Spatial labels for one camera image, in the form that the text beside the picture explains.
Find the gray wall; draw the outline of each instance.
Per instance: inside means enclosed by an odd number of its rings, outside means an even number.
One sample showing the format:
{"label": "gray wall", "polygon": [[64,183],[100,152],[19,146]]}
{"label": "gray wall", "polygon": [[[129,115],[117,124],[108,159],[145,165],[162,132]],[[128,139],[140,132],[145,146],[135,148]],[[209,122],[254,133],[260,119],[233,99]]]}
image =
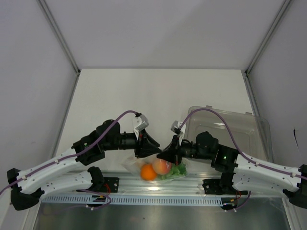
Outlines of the gray wall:
{"label": "gray wall", "polygon": [[[76,79],[35,0],[0,3],[0,187],[47,160]],[[12,208],[2,229],[20,229]]]}
{"label": "gray wall", "polygon": [[[294,1],[250,76],[271,125],[275,162],[289,166],[307,164],[306,11],[307,1]],[[307,210],[300,215],[307,228]]]}
{"label": "gray wall", "polygon": [[82,69],[245,69],[283,0],[47,2]]}

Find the transparent tray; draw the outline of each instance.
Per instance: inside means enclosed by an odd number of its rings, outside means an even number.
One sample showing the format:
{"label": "transparent tray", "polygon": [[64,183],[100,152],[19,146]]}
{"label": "transparent tray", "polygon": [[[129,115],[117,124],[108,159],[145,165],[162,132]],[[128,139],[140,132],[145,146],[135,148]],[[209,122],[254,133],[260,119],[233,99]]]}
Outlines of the transparent tray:
{"label": "transparent tray", "polygon": [[[201,107],[191,107],[189,113],[199,108]],[[267,120],[251,114],[212,110],[218,112],[226,120],[243,152],[272,162],[270,126]],[[208,111],[199,111],[191,116],[187,123],[185,139],[195,141],[196,136],[205,131],[217,138],[220,144],[235,148],[224,123],[215,114]]]}

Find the orange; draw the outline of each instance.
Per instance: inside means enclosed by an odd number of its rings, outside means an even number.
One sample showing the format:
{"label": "orange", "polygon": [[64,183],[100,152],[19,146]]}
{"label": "orange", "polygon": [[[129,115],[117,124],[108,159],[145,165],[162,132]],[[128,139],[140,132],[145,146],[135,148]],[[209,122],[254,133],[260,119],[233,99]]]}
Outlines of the orange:
{"label": "orange", "polygon": [[152,181],[157,177],[152,164],[145,164],[141,168],[141,178],[146,181]]}

